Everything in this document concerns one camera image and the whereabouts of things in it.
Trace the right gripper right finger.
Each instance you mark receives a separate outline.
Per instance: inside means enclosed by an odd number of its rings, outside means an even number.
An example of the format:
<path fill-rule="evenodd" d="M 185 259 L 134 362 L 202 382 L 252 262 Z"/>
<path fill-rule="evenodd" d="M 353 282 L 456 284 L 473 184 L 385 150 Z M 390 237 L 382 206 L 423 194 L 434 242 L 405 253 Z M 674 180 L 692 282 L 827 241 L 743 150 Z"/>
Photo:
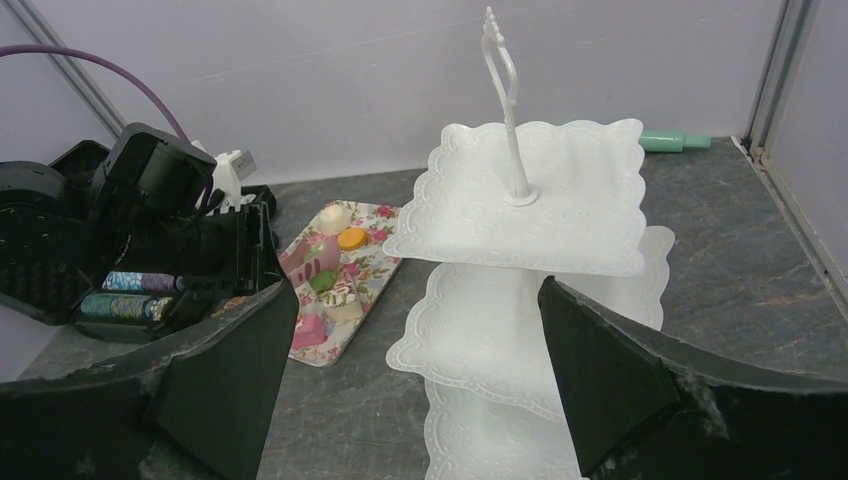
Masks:
<path fill-rule="evenodd" d="M 545 278 L 543 334 L 588 479 L 843 479 L 847 386 L 702 350 Z"/>

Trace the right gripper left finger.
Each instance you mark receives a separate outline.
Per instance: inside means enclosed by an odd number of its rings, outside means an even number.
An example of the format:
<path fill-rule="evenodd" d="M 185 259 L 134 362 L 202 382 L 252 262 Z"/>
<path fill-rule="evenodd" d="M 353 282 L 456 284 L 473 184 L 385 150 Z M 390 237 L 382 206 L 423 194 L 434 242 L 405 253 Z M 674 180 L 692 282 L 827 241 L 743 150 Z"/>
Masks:
<path fill-rule="evenodd" d="M 218 479 L 254 478 L 298 311 L 282 281 L 126 354 L 3 384 L 2 477 L 150 479 L 170 450 Z"/>

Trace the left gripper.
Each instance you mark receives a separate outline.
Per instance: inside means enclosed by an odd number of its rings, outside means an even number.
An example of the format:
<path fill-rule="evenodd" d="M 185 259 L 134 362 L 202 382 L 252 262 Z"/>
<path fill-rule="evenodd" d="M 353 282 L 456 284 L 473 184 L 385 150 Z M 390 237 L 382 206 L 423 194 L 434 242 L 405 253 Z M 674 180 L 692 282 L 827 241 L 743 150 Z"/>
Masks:
<path fill-rule="evenodd" d="M 192 264 L 192 293 L 199 298 L 248 296 L 282 280 L 277 239 L 267 203 L 203 218 Z"/>

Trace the green cake piece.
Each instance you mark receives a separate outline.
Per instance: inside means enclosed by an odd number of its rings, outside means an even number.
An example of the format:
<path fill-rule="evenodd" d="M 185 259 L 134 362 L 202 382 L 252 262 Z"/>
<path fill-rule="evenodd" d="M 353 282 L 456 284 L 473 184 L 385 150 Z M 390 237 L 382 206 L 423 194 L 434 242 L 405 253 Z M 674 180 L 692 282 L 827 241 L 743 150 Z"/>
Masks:
<path fill-rule="evenodd" d="M 308 283 L 316 295 L 331 290 L 337 282 L 338 271 L 334 269 L 324 269 L 312 277 Z"/>

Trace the pink cake with cherry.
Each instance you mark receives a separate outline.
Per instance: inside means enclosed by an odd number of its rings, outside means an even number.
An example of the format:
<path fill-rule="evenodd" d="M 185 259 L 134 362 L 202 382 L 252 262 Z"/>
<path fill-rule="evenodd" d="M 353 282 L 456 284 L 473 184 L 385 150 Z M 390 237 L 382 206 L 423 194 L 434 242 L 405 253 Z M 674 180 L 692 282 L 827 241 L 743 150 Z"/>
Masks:
<path fill-rule="evenodd" d="M 300 350 L 323 344 L 328 339 L 324 317 L 318 313 L 301 315 L 298 318 L 291 343 L 292 350 Z"/>

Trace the white decorated cake slice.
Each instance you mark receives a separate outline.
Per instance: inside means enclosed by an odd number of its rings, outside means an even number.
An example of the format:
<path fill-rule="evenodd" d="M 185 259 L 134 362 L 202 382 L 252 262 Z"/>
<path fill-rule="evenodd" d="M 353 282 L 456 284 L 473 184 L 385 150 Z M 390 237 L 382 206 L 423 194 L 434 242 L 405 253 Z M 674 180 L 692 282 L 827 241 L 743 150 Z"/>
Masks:
<path fill-rule="evenodd" d="M 348 283 L 338 281 L 321 295 L 326 316 L 338 323 L 359 319 L 363 313 L 357 293 Z"/>

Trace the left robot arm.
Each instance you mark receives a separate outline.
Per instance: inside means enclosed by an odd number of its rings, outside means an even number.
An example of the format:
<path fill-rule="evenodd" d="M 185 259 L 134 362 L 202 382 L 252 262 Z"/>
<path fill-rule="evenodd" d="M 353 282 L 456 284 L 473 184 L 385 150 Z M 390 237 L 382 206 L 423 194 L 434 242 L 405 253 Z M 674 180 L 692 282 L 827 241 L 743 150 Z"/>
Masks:
<path fill-rule="evenodd" d="M 1 166 L 1 262 L 51 262 L 99 284 L 111 272 L 168 274 L 200 297 L 257 293 L 282 281 L 263 204 L 223 207 L 215 159 L 142 123 L 94 169 Z"/>

